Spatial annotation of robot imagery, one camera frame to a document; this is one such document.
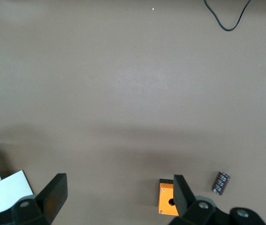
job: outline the electrolytic capacitor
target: electrolytic capacitor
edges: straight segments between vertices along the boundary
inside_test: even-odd
[[[212,186],[212,191],[218,195],[222,195],[230,178],[226,173],[219,172]]]

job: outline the bolt head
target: bolt head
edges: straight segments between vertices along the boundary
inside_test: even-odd
[[[200,202],[198,205],[200,206],[200,208],[205,210],[209,208],[209,205],[205,202]]]
[[[241,217],[245,217],[245,218],[249,217],[249,214],[245,210],[237,210],[237,214]]]
[[[30,203],[29,202],[23,202],[19,205],[20,208],[27,207]]]

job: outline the brown surface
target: brown surface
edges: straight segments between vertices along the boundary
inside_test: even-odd
[[[246,1],[210,2],[232,26]],[[174,173],[266,221],[266,0],[233,32],[202,0],[0,0],[0,161],[35,192],[67,173],[54,225],[165,225]]]

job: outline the hole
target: hole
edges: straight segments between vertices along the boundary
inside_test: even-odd
[[[19,206],[20,206],[21,208],[23,208],[23,207],[27,207],[29,204],[30,204],[29,202],[23,202],[23,203],[21,203]]]
[[[169,203],[171,206],[174,206],[174,205],[175,205],[175,202],[174,202],[174,199],[173,199],[173,198],[169,199],[168,203]]]

